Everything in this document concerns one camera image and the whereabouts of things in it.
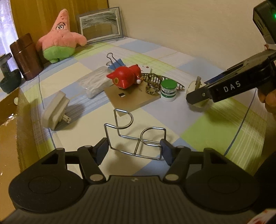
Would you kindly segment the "person right hand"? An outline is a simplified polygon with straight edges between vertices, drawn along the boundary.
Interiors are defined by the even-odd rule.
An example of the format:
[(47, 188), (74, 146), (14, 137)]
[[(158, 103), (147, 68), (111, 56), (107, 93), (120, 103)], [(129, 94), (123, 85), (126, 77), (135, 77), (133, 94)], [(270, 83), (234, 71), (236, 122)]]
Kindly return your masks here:
[(260, 102), (265, 105), (267, 112), (271, 113), (273, 115), (273, 117), (275, 118), (275, 113), (276, 113), (275, 89), (272, 90), (267, 95), (265, 95), (260, 89), (258, 89), (258, 98), (259, 98)]

